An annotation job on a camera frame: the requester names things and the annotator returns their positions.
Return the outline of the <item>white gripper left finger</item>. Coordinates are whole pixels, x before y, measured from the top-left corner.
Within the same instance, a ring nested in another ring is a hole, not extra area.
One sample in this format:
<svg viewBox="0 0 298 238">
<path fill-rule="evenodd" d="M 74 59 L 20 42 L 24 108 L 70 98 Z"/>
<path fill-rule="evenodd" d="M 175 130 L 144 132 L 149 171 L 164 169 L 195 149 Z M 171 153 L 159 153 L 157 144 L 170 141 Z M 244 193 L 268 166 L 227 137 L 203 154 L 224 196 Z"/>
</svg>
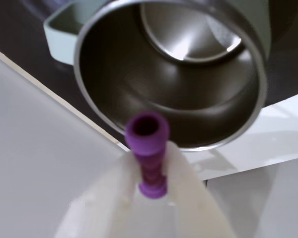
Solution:
<svg viewBox="0 0 298 238">
<path fill-rule="evenodd" d="M 123 238 L 133 209 L 140 166 L 132 152 L 103 172 L 69 205 L 56 238 Z"/>
</svg>

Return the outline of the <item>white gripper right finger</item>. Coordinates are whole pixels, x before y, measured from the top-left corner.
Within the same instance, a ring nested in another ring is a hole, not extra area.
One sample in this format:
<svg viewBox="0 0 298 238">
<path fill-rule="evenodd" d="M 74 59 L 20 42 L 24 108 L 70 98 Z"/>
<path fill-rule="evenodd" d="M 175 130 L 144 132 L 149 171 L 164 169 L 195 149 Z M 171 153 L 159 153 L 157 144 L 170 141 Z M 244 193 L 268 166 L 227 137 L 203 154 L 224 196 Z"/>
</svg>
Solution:
<svg viewBox="0 0 298 238">
<path fill-rule="evenodd" d="M 167 144 L 164 166 L 180 238 L 236 237 L 218 204 L 176 144 Z"/>
</svg>

